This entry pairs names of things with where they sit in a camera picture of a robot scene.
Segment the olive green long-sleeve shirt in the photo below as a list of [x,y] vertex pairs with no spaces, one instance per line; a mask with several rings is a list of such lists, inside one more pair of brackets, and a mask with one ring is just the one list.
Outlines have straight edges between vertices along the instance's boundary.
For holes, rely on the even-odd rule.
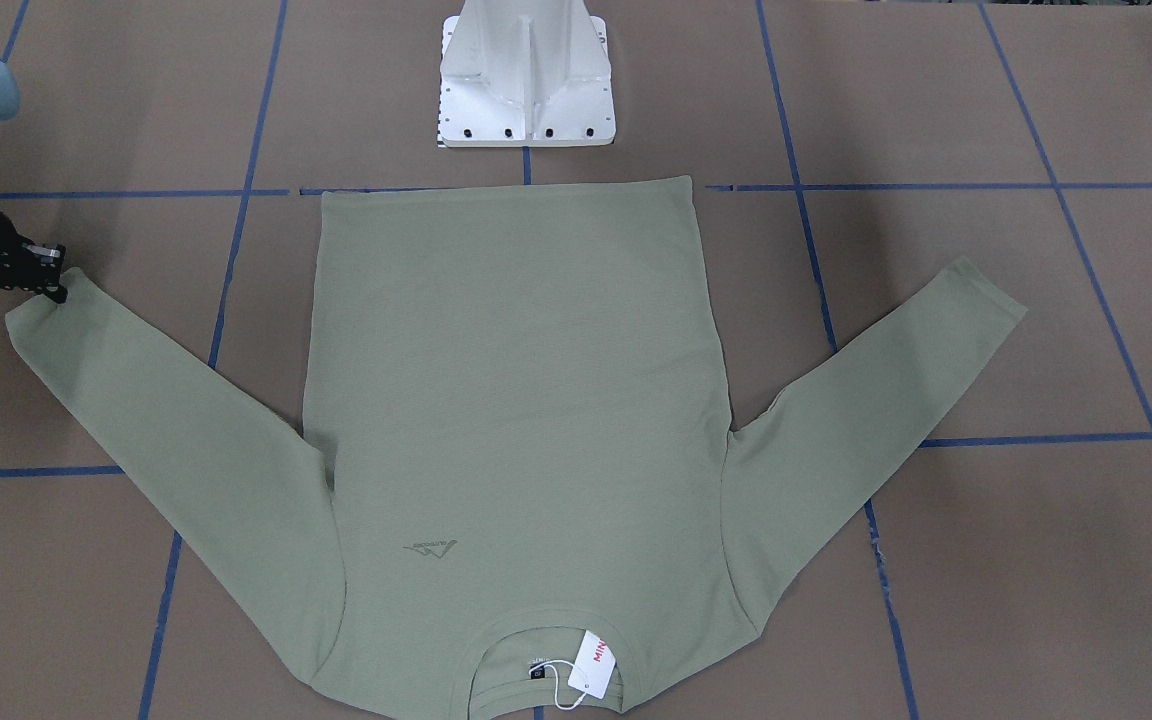
[[14,350],[294,679],[394,719],[626,712],[753,643],[1026,313],[960,258],[732,429],[689,177],[326,194],[296,430],[63,279]]

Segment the white paper hang tag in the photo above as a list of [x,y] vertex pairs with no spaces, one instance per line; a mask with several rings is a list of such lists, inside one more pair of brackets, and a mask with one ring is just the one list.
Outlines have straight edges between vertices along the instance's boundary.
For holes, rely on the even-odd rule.
[[611,644],[600,635],[585,630],[576,655],[566,665],[568,674],[564,685],[579,696],[604,700],[616,665],[617,659]]

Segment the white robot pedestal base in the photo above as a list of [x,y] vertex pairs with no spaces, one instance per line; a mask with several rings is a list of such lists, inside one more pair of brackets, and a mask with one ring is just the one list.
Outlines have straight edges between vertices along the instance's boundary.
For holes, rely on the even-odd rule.
[[467,1],[440,40],[439,146],[614,142],[608,28],[584,1]]

